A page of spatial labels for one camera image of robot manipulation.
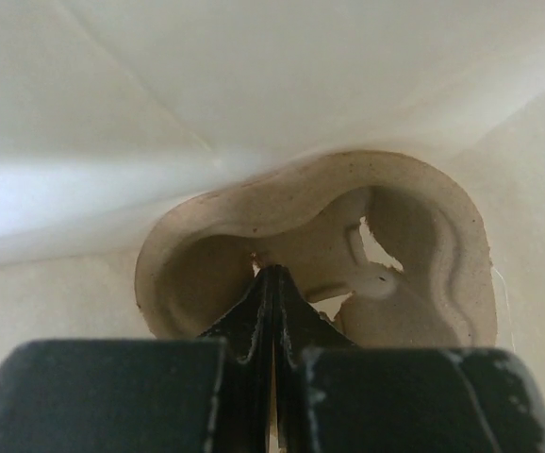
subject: white surface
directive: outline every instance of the white surface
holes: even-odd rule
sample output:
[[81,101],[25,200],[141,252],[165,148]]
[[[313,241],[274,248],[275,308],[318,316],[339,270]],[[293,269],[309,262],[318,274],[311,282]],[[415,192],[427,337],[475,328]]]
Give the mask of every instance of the white surface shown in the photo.
[[[545,394],[545,2],[0,0],[0,263],[138,247],[187,196],[356,146],[472,195]],[[132,266],[1,268],[0,359],[146,334]]]

